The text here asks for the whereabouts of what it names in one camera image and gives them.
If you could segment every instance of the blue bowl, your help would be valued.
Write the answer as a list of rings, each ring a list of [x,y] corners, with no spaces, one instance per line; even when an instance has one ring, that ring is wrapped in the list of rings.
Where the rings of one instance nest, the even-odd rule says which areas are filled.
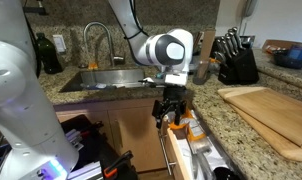
[[[273,59],[272,62],[275,65],[292,68],[292,69],[302,69],[302,59],[297,60],[290,58],[288,55],[288,50],[275,50],[272,51]]]

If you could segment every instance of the stainless steel sink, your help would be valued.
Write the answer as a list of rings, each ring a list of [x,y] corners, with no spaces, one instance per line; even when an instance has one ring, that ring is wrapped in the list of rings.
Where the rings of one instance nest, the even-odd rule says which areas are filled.
[[[144,71],[141,69],[83,71],[77,73],[60,92],[144,87],[139,82],[143,79]]]

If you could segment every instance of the dark bottle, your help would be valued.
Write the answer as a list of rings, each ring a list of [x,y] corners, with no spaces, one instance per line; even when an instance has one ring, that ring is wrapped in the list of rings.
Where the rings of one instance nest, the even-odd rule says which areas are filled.
[[[44,72],[47,74],[62,72],[62,67],[58,61],[55,47],[52,42],[45,38],[44,33],[37,33],[37,37],[39,57],[43,63]]]

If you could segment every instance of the faucet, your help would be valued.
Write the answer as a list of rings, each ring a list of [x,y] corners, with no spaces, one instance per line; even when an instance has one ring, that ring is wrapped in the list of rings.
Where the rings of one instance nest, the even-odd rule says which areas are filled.
[[[100,22],[90,22],[84,28],[84,31],[83,31],[83,40],[84,40],[84,45],[85,45],[87,53],[89,52],[89,50],[88,50],[88,41],[87,41],[88,37],[87,37],[87,34],[88,34],[88,31],[89,31],[90,27],[93,26],[93,25],[101,26],[105,30],[105,32],[107,33],[107,35],[108,35],[108,44],[109,44],[109,50],[110,50],[109,57],[110,57],[110,64],[111,64],[111,66],[114,67],[115,60],[124,61],[123,57],[116,57],[116,56],[114,56],[111,33],[110,33],[109,29],[104,24],[102,24]]]

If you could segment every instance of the backsplash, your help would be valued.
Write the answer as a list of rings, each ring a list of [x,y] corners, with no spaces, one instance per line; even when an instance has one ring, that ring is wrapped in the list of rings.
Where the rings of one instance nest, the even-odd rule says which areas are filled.
[[[149,35],[166,33],[183,28],[192,34],[205,27],[215,27],[220,0],[136,0],[139,21]],[[83,29],[92,21],[107,26],[113,39],[116,56],[125,56],[126,65],[134,65],[127,41],[107,0],[46,0],[43,1],[48,16],[27,14],[33,31],[44,32],[53,42],[53,34],[62,34],[67,46],[66,53],[59,55],[63,66],[77,66],[89,59],[99,67],[110,64],[107,36],[101,27],[91,27],[88,33],[89,53],[84,51]],[[26,6],[37,6],[28,1]]]

